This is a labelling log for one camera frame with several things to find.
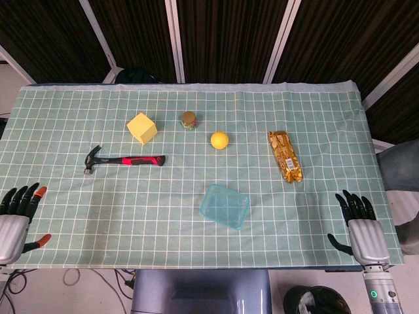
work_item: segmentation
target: orange fingertip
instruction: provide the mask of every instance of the orange fingertip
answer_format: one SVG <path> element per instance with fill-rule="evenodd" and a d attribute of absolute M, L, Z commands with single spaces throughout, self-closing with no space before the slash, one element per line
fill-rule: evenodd
<path fill-rule="evenodd" d="M 34 194 L 34 196 L 39 196 L 40 198 L 42 198 L 44 196 L 46 192 L 46 186 L 42 186 L 38 191 L 36 191 L 36 193 Z"/>
<path fill-rule="evenodd" d="M 50 239 L 51 239 L 51 235 L 50 234 L 46 234 L 41 239 L 39 239 L 38 241 L 36 241 L 36 243 L 39 244 L 39 247 L 43 247 L 44 245 L 46 245 L 46 243 L 48 241 L 50 241 Z"/>

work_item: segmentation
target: hammer head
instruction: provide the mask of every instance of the hammer head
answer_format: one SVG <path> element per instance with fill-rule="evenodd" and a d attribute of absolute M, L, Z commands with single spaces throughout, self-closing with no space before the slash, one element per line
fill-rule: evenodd
<path fill-rule="evenodd" d="M 100 145 L 93 148 L 87 155 L 86 160 L 84 161 L 84 164 L 86 165 L 86 169 L 84 170 L 85 175 L 91 175 L 93 173 L 92 166 L 94 165 L 94 155 L 100 150 Z"/>

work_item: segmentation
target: hammer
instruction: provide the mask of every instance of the hammer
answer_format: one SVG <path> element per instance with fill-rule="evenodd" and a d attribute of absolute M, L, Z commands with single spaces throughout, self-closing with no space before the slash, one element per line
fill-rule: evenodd
<path fill-rule="evenodd" d="M 120 165 L 157 165 L 163 166 L 166 161 L 166 156 L 131 156 L 131 157 L 119 157 L 119 158 L 98 158 L 94 157 L 100 149 L 100 145 L 92 149 L 86 157 L 84 164 L 86 169 L 84 170 L 85 175 L 91 175 L 93 173 L 92 166 L 100 164 L 120 164 Z"/>

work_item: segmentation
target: yellow sponge cube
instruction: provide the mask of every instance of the yellow sponge cube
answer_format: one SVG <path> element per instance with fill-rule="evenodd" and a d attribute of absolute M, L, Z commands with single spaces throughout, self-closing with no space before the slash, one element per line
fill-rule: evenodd
<path fill-rule="evenodd" d="M 140 113 L 129 121 L 126 126 L 132 136 L 142 142 L 143 145 L 147 144 L 157 134 L 155 123 L 143 113 Z"/>

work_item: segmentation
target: yellow ball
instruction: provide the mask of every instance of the yellow ball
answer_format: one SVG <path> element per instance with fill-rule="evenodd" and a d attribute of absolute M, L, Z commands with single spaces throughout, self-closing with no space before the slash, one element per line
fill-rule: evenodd
<path fill-rule="evenodd" d="M 216 149 L 226 148 L 228 145 L 228 135 L 224 132 L 215 132 L 211 136 L 211 145 Z"/>

